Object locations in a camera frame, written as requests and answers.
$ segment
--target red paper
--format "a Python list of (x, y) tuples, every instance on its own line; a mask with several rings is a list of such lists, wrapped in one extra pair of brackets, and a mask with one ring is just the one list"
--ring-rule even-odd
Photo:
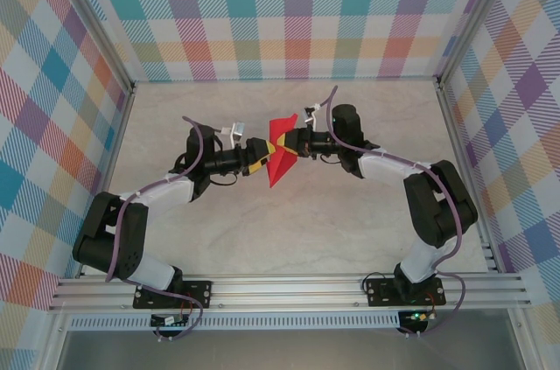
[(284, 147), (277, 145), (278, 138), (282, 134), (294, 129), (297, 121), (298, 114), (294, 114), (289, 118), (277, 118), (270, 121), (270, 142), (274, 144), (276, 149), (270, 156), (270, 161), (266, 163), (270, 187), (274, 186), (298, 160), (298, 156), (289, 153)]

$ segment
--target floor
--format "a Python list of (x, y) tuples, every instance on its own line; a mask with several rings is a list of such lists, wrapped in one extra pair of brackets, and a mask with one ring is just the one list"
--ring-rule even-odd
[[(454, 160), (430, 81), (339, 81), (334, 104), (354, 104), (367, 139), (419, 161)], [(245, 122), (245, 137), (267, 138), (269, 120), (323, 101), (328, 80), (143, 84), (137, 89), (110, 186), (129, 192), (161, 178), (185, 150), (189, 126)], [(318, 130), (326, 129), (321, 112)], [(299, 159), (272, 189), (263, 168), (232, 187), (157, 219), (145, 251), (187, 274), (390, 272), (416, 235), (402, 188)], [(484, 272), (473, 228), (441, 269)]]

